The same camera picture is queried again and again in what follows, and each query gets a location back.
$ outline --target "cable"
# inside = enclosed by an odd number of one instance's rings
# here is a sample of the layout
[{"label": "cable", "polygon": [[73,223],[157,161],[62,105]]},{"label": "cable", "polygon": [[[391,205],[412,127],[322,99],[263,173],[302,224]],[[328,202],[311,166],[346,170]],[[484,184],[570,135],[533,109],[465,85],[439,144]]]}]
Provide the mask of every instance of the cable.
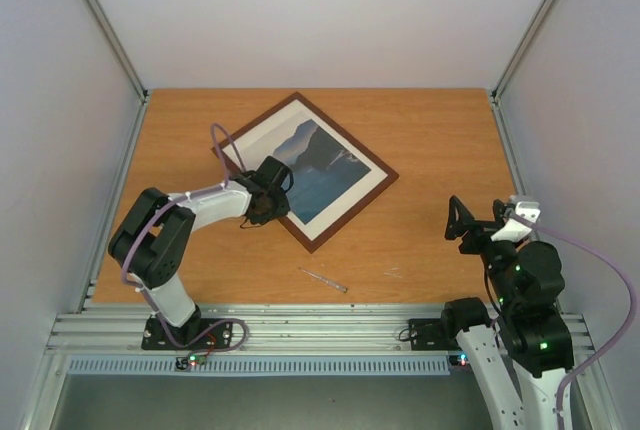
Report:
[{"label": "cable", "polygon": [[242,157],[240,156],[240,152],[238,151],[238,147],[236,147],[235,142],[233,141],[233,139],[231,138],[231,135],[229,135],[229,133],[224,129],[224,127],[222,127],[222,125],[218,124],[218,123],[212,123],[211,124],[211,139],[213,140],[213,146],[216,149],[216,153],[218,154],[218,158],[220,159],[220,162],[222,163],[222,171],[224,172],[224,186],[226,187],[229,184],[229,169],[227,168],[226,165],[226,160],[224,159],[224,154],[222,153],[222,150],[220,149],[220,144],[218,143],[218,139],[216,137],[216,128],[218,130],[220,130],[225,137],[227,137],[227,141],[231,144],[231,147],[233,148],[233,151],[236,153],[236,157],[238,157],[238,163],[240,164],[240,169],[243,172],[247,171],[247,167],[245,167],[244,162],[242,161]]},{"label": "cable", "polygon": [[218,320],[217,322],[215,322],[212,325],[210,325],[206,330],[204,330],[202,333],[200,333],[198,336],[196,336],[193,340],[191,340],[186,345],[179,344],[176,341],[176,339],[173,337],[173,334],[171,333],[171,330],[169,329],[169,326],[168,326],[169,324],[167,323],[166,319],[164,318],[164,316],[160,312],[160,309],[158,308],[158,306],[155,304],[155,302],[153,300],[153,297],[151,296],[149,291],[145,288],[144,285],[142,285],[139,282],[136,282],[136,281],[133,281],[133,280],[129,280],[129,277],[128,277],[128,275],[129,275],[129,265],[131,265],[131,260],[133,260],[133,256],[138,251],[138,248],[140,247],[140,245],[142,243],[142,240],[144,240],[144,238],[147,236],[149,231],[158,222],[158,220],[160,220],[160,218],[162,218],[162,216],[165,213],[167,213],[173,206],[175,206],[175,205],[177,205],[177,204],[179,204],[181,202],[184,202],[187,199],[200,198],[200,197],[203,197],[203,196],[208,196],[208,195],[213,195],[215,193],[218,193],[218,192],[224,190],[224,187],[226,187],[227,184],[229,183],[229,170],[227,168],[226,160],[224,159],[224,154],[222,153],[222,149],[220,148],[220,144],[218,143],[218,140],[217,140],[217,138],[215,136],[215,129],[216,128],[219,129],[220,131],[222,131],[222,133],[227,137],[229,143],[231,144],[231,146],[233,147],[234,151],[236,152],[236,155],[238,157],[238,161],[240,163],[240,167],[242,168],[242,171],[246,171],[245,170],[245,166],[244,166],[244,162],[242,161],[242,158],[240,157],[240,153],[238,152],[238,148],[236,147],[236,144],[233,141],[233,139],[231,138],[231,136],[229,135],[229,133],[221,125],[219,125],[217,123],[212,124],[211,125],[211,137],[213,139],[213,144],[214,144],[216,153],[218,154],[218,158],[220,159],[220,163],[222,164],[222,168],[223,168],[223,171],[224,171],[224,175],[225,175],[224,183],[223,184],[214,185],[214,186],[211,186],[211,187],[202,188],[200,190],[196,190],[196,191],[191,192],[189,194],[178,195],[178,196],[174,197],[172,200],[169,200],[162,207],[160,207],[160,209],[158,209],[158,211],[156,211],[156,213],[153,215],[153,217],[151,217],[149,219],[149,221],[144,225],[144,227],[142,227],[142,230],[140,231],[138,236],[134,239],[133,244],[131,245],[131,248],[129,249],[129,252],[127,253],[127,256],[124,259],[124,262],[122,262],[122,269],[120,270],[120,280],[125,285],[129,285],[129,286],[135,287],[140,293],[142,293],[142,296],[144,297],[144,299],[147,301],[147,303],[149,304],[151,309],[156,313],[156,318],[158,319],[158,321],[162,325],[162,328],[163,328],[167,338],[169,339],[169,341],[173,345],[175,345],[178,348],[189,347],[194,342],[197,342],[198,340],[200,340],[204,335],[206,335],[207,333],[211,332],[211,330],[213,330],[218,325],[222,325],[222,324],[225,324],[225,323],[236,323],[236,324],[238,324],[240,327],[242,327],[242,331],[243,331],[243,335],[242,335],[242,338],[240,339],[240,342],[230,346],[229,348],[214,349],[213,350],[213,352],[231,352],[233,350],[236,350],[237,348],[240,348],[247,341],[247,339],[249,338],[249,327],[247,326],[247,324],[244,321],[242,321],[242,320],[240,320],[238,318],[226,318],[224,320]]},{"label": "cable", "polygon": [[484,269],[484,289],[487,291],[487,295],[489,296],[489,301],[493,306],[493,309],[496,311],[499,317],[502,316],[502,312],[498,308],[496,301],[493,299],[493,295],[491,295],[491,291],[489,291],[489,274],[487,273],[487,269]]},{"label": "cable", "polygon": [[516,214],[514,211],[511,211],[506,216],[508,218],[513,218],[516,222],[519,222],[533,230],[536,230],[540,233],[544,233],[558,240],[562,240],[563,242],[573,245],[574,247],[578,247],[584,250],[585,252],[593,255],[598,260],[601,260],[602,262],[606,263],[609,267],[611,267],[611,269],[613,269],[613,271],[616,272],[618,276],[622,279],[622,281],[627,287],[627,290],[629,291],[629,312],[627,313],[627,317],[624,319],[624,322],[622,323],[620,328],[616,331],[616,333],[613,334],[613,336],[609,340],[607,340],[607,342],[602,347],[600,347],[600,349],[598,349],[593,355],[591,355],[584,362],[582,362],[580,365],[574,368],[571,372],[569,372],[562,379],[562,381],[560,382],[560,385],[558,386],[558,393],[556,394],[556,413],[558,415],[558,428],[560,430],[564,430],[564,417],[562,416],[562,409],[564,406],[563,397],[564,397],[565,389],[567,388],[567,386],[569,386],[569,384],[573,380],[575,380],[575,378],[579,374],[584,372],[585,369],[587,369],[589,366],[595,363],[596,360],[598,360],[605,353],[611,350],[611,348],[616,343],[618,343],[618,341],[624,336],[624,334],[627,333],[627,331],[629,330],[629,327],[631,327],[631,324],[633,323],[634,318],[636,317],[638,297],[637,297],[635,288],[633,286],[633,282],[631,281],[631,277],[629,277],[629,275],[624,270],[618,267],[618,265],[616,265],[608,256],[599,252],[595,248],[592,248],[589,245],[581,243],[567,235],[564,235],[563,233],[557,232],[550,228],[542,227],[536,223],[529,222],[528,220]]}]

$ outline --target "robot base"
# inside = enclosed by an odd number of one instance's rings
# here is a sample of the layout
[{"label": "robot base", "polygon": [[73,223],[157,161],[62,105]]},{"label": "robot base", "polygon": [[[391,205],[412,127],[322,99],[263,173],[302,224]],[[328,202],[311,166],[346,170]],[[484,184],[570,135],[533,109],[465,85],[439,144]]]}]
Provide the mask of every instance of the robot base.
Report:
[{"label": "robot base", "polygon": [[[199,335],[201,332],[209,328],[212,324],[220,320],[224,319],[199,319],[198,329],[194,332],[194,334]],[[229,348],[231,339],[233,338],[233,324],[227,323],[218,325],[217,327],[213,328],[209,332],[209,334],[215,338],[215,349]],[[167,339],[164,329],[162,328],[162,325],[160,324],[158,319],[155,317],[150,317],[144,327],[142,350],[208,350],[211,348],[210,341],[211,339],[205,335],[200,340],[198,340],[197,342],[193,342],[193,344],[189,345],[188,347],[176,347]]]}]

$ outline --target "brown frame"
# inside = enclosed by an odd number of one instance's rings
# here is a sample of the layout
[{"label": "brown frame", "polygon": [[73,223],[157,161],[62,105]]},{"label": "brown frame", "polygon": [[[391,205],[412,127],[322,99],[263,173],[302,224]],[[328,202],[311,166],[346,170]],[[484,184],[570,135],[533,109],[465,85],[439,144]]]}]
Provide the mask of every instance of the brown frame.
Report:
[{"label": "brown frame", "polygon": [[[288,217],[282,217],[279,219],[280,223],[298,240],[309,253],[315,252],[318,248],[320,248],[324,243],[326,243],[333,235],[335,235],[338,230],[340,230],[343,226],[347,224],[349,220],[355,217],[358,213],[360,213],[367,205],[369,205],[373,200],[375,200],[382,192],[384,192],[393,182],[398,179],[398,173],[393,170],[389,165],[383,162],[380,157],[376,156],[371,150],[365,147],[362,143],[360,143],[356,138],[347,132],[344,128],[338,125],[331,117],[329,117],[326,113],[320,110],[317,106],[311,103],[307,98],[305,98],[301,93],[295,92],[292,95],[288,96],[280,103],[276,104],[274,107],[270,108],[266,112],[264,112],[259,117],[255,118],[238,131],[234,132],[231,135],[233,140],[237,140],[242,137],[245,133],[247,133],[252,128],[261,124],[265,120],[267,120],[272,115],[276,114],[284,107],[289,105],[291,102],[298,100],[302,104],[304,104],[309,110],[311,110],[318,118],[322,119],[331,126],[331,128],[338,134],[340,134],[345,140],[347,140],[351,145],[357,148],[360,152],[369,158],[375,165],[377,165],[382,171],[384,171],[387,176],[384,180],[382,180],[378,185],[376,185],[369,193],[364,195],[360,200],[356,202],[347,212],[340,216],[335,222],[329,225],[326,230],[324,230],[320,235],[318,235],[315,239],[309,239]],[[229,140],[225,140],[220,144],[220,148],[224,149],[227,145],[229,145]],[[227,166],[234,172],[237,173],[240,169],[236,166],[236,164],[226,155],[224,154],[225,161]]]}]

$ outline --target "picture frame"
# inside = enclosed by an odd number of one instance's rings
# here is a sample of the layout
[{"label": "picture frame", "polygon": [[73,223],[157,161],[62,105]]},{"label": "picture frame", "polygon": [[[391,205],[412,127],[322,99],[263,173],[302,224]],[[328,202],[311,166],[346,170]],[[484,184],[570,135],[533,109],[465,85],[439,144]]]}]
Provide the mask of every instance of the picture frame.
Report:
[{"label": "picture frame", "polygon": [[[268,155],[291,168],[291,211],[280,222],[309,253],[398,179],[397,172],[299,92],[231,138],[248,170]],[[220,147],[229,168],[239,172],[229,141]]]}]

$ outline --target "metal frame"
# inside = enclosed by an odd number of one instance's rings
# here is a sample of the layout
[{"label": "metal frame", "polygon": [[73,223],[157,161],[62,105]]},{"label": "metal frame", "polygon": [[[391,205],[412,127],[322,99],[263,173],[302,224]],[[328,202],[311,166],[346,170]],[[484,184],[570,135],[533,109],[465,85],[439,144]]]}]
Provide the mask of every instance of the metal frame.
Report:
[{"label": "metal frame", "polygon": [[542,2],[540,3],[540,6],[537,8],[536,13],[531,19],[529,26],[527,27],[527,30],[518,43],[513,56],[509,60],[507,68],[505,68],[502,76],[500,77],[500,80],[498,80],[498,83],[496,84],[496,88],[493,91],[493,95],[495,95],[496,97],[500,98],[504,93],[507,85],[509,84],[509,81],[511,80],[511,77],[513,77],[513,74],[515,73],[518,66],[520,65],[520,62],[522,62],[522,59],[531,47],[531,44],[533,43],[536,35],[538,35],[538,32],[542,28],[542,25],[551,14],[551,11],[553,10],[553,7],[557,1],[558,0],[542,0]]},{"label": "metal frame", "polygon": [[147,90],[144,88],[144,85],[142,84],[142,81],[140,80],[140,77],[138,76],[136,69],[133,67],[131,60],[129,60],[129,56],[127,55],[127,52],[122,46],[122,43],[120,42],[120,39],[118,38],[118,35],[116,34],[115,30],[111,26],[111,23],[109,22],[109,19],[107,18],[107,14],[104,12],[102,5],[100,5],[100,2],[98,0],[84,0],[84,1],[89,7],[91,14],[95,18],[96,23],[104,33],[104,36],[109,42],[111,49],[113,50],[116,58],[120,62],[120,65],[122,65],[122,69],[125,71],[125,73],[129,77],[129,80],[131,81],[131,85],[133,86],[134,90],[140,97],[140,101],[141,102],[144,101],[145,97],[147,96]]}]

